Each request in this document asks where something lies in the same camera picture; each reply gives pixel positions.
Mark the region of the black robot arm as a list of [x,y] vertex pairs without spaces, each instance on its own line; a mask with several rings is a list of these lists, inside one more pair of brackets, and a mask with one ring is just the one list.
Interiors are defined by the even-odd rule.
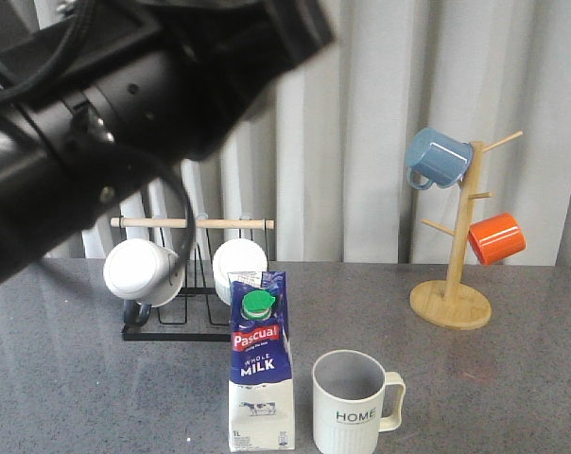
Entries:
[[317,1],[0,1],[0,283],[184,159],[217,151],[332,42]]

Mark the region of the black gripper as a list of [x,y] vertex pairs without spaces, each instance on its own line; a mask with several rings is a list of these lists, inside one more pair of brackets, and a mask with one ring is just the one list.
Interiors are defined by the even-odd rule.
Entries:
[[202,160],[274,80],[333,40],[317,1],[140,1],[153,34],[108,57],[83,94],[119,145]]

